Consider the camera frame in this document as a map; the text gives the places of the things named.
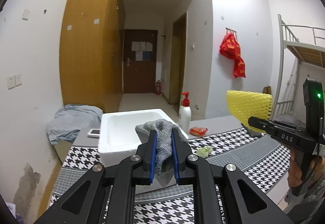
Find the person's right hand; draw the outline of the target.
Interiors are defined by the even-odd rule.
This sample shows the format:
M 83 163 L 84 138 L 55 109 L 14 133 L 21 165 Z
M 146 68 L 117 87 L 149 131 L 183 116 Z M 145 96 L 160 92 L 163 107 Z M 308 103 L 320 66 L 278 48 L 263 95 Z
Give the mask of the person's right hand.
M 320 180 L 320 178 L 324 174 L 324 158 L 318 157 L 314 159 L 311 164 L 310 168 L 313 169 L 315 166 L 315 170 L 312 176 L 309 178 L 309 181 L 314 184 Z M 290 188 L 297 187 L 302 184 L 302 171 L 301 168 L 297 164 L 296 160 L 296 150 L 291 148 L 290 149 L 290 166 L 288 170 L 288 186 Z

